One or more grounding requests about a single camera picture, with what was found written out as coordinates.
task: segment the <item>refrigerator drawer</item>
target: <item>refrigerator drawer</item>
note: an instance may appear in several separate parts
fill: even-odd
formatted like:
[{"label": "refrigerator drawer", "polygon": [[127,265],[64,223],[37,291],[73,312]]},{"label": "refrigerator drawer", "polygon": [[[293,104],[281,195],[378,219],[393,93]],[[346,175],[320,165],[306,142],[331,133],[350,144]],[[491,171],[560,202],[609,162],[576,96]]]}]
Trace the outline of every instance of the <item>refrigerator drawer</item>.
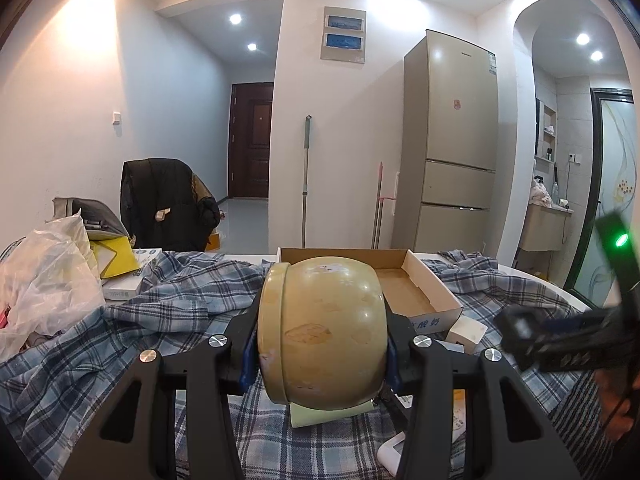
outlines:
[{"label": "refrigerator drawer", "polygon": [[489,209],[495,174],[427,161],[422,202]]},{"label": "refrigerator drawer", "polygon": [[416,253],[435,253],[460,249],[465,253],[482,251],[488,211],[423,205],[420,208]]}]

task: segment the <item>cardboard box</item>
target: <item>cardboard box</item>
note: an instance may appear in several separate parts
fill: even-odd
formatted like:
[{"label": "cardboard box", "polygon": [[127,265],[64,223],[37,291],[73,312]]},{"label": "cardboard box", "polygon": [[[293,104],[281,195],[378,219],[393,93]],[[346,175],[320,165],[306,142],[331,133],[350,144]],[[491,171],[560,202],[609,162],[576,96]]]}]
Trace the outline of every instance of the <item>cardboard box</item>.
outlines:
[{"label": "cardboard box", "polygon": [[449,330],[462,314],[462,304],[409,250],[281,248],[277,261],[296,264],[318,256],[341,256],[373,267],[391,310],[407,316],[418,334]]},{"label": "cardboard box", "polygon": [[140,293],[142,271],[146,264],[155,260],[162,249],[133,249],[140,268],[123,276],[116,276],[102,282],[102,293],[105,300],[127,301]]}]

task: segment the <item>wall shelf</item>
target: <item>wall shelf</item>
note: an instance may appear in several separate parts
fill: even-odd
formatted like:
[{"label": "wall shelf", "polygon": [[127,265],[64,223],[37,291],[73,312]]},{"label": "wall shelf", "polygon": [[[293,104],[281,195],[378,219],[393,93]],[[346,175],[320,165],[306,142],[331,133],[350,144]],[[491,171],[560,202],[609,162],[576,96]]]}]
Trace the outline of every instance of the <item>wall shelf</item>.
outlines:
[{"label": "wall shelf", "polygon": [[545,158],[545,157],[539,156],[539,155],[536,155],[536,159],[537,160],[544,160],[545,162],[547,162],[549,164],[553,164],[555,162],[554,159],[549,160],[548,158]]},{"label": "wall shelf", "polygon": [[[558,147],[558,124],[556,120],[556,111],[545,105],[542,101],[537,100],[536,111],[538,117],[538,132],[536,134],[536,159],[544,160],[549,164],[556,161],[556,151]],[[549,131],[549,127],[553,127],[553,133]],[[551,150],[551,160],[546,158],[547,150]]]}]

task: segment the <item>cardboard box flap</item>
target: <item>cardboard box flap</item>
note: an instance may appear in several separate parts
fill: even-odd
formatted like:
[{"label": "cardboard box flap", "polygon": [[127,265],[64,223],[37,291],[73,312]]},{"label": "cardboard box flap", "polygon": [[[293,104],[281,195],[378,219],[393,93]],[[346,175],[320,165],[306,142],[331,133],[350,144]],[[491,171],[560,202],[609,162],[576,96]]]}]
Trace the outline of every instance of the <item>cardboard box flap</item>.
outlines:
[{"label": "cardboard box flap", "polygon": [[453,293],[411,251],[406,252],[402,269],[409,275],[413,284],[420,288],[424,295],[429,298],[433,309],[431,312],[444,312],[460,307],[460,302]]}]

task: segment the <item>wooden door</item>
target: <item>wooden door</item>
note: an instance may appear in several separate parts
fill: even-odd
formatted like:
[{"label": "wooden door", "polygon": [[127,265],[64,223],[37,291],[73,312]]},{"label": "wooden door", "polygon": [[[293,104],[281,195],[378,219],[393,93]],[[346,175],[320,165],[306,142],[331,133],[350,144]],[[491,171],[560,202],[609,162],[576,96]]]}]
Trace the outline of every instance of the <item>wooden door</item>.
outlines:
[{"label": "wooden door", "polygon": [[269,196],[273,83],[233,85],[229,119],[229,198]]}]

